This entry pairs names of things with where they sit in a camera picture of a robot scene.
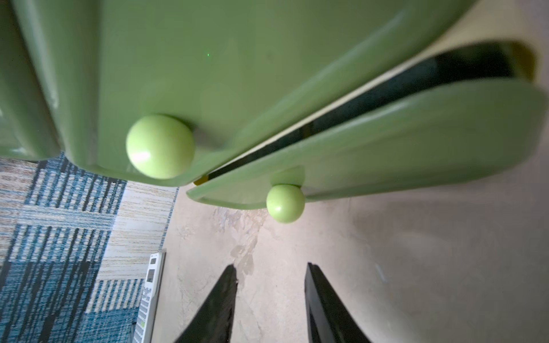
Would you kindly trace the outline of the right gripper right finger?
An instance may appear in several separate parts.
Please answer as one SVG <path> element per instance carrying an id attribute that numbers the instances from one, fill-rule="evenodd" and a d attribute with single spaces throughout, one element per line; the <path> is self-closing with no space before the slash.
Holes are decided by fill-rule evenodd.
<path id="1" fill-rule="evenodd" d="M 370 342 L 323 271 L 313 263 L 307 264 L 305 304 L 310 342 Z"/>

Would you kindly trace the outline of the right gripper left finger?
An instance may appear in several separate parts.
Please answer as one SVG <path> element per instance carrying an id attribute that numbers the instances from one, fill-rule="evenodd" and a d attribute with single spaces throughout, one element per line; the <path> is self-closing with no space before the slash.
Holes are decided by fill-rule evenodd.
<path id="1" fill-rule="evenodd" d="M 237 270 L 230 264 L 175 342 L 230 342 L 237 287 Z"/>

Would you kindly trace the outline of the green bottom drawer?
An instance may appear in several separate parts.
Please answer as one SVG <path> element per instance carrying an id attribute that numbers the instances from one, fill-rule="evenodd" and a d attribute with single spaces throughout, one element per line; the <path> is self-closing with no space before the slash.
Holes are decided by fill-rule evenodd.
<path id="1" fill-rule="evenodd" d="M 295 185 L 307 202 L 318 202 L 468 182 L 529 158 L 547 111 L 547 93 L 524 80 L 446 84 L 217 175 L 187 196 L 258 210 L 279 184 Z"/>

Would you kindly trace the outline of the green drawer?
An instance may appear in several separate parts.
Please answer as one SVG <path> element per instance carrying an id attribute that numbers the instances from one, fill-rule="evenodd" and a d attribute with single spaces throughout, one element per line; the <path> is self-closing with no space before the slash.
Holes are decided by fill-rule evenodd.
<path id="1" fill-rule="evenodd" d="M 1 2 L 1 156 L 40 161 L 61 152 L 10 1 Z"/>
<path id="2" fill-rule="evenodd" d="M 187 196 L 258 210 L 279 184 L 295 185 L 307 202 L 318 202 L 468 182 L 529 158 L 547 111 L 547 93 L 524 80 L 446 84 L 217 175 Z"/>
<path id="3" fill-rule="evenodd" d="M 196 135 L 188 184 L 415 56 L 471 1 L 13 1 L 65 157 L 151 183 L 139 119 Z"/>

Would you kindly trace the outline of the green three-drawer cabinet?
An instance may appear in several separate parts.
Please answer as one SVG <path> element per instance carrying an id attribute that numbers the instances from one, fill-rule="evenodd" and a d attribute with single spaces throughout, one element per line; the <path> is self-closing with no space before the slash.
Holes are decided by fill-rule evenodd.
<path id="1" fill-rule="evenodd" d="M 414 65 L 442 53 L 468 47 L 473 44 L 482 44 L 496 41 L 510 41 L 518 43 L 533 54 L 533 62 L 527 63 L 527 67 L 533 72 L 533 80 L 539 79 L 538 63 L 541 60 L 542 48 L 539 39 L 533 34 L 524 19 L 517 3 L 515 1 L 477 1 L 466 14 L 461 17 L 456 24 L 453 24 L 440 38 L 436 39 L 431 45 L 420 53 L 403 63 L 393 67 L 389 71 L 381 74 L 373 80 L 345 94 L 343 97 L 330 102 L 325 107 L 313 112 L 304 119 L 298 121 L 290 127 L 270 137 L 266 141 L 259 143 L 253 148 L 235 157 L 237 161 L 251 153 L 266 147 L 278 139 L 290 134 L 292 131 L 303 127 L 304 125 L 320 118 L 329 111 L 336 109 L 340 105 L 346 104 L 352 99 L 360 96 L 382 84 L 383 82 L 403 73 Z"/>

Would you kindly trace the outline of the green top drawer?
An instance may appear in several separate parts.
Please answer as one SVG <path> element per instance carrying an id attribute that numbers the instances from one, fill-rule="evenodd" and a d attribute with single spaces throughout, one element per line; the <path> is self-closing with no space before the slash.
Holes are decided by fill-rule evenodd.
<path id="1" fill-rule="evenodd" d="M 10 1 L 1 2 L 1 156 L 40 161 L 61 152 Z"/>

